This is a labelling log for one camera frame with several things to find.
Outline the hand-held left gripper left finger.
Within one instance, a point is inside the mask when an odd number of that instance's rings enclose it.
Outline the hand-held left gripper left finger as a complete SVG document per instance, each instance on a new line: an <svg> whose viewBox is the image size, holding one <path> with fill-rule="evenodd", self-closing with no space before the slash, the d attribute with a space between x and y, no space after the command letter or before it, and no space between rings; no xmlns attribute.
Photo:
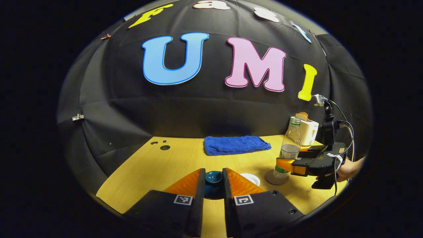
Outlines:
<svg viewBox="0 0 423 238"><path fill-rule="evenodd" d="M205 174L197 169L164 191L149 191L123 217L143 238L201 237Z"/></svg>

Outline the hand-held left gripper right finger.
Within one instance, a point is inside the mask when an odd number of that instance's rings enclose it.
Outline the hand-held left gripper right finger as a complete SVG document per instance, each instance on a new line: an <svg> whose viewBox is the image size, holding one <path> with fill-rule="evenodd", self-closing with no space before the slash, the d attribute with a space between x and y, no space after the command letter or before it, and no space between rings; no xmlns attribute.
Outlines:
<svg viewBox="0 0 423 238"><path fill-rule="evenodd" d="M270 238L288 233L304 214L282 193L265 191L230 168L222 171L226 234L229 238Z"/></svg>

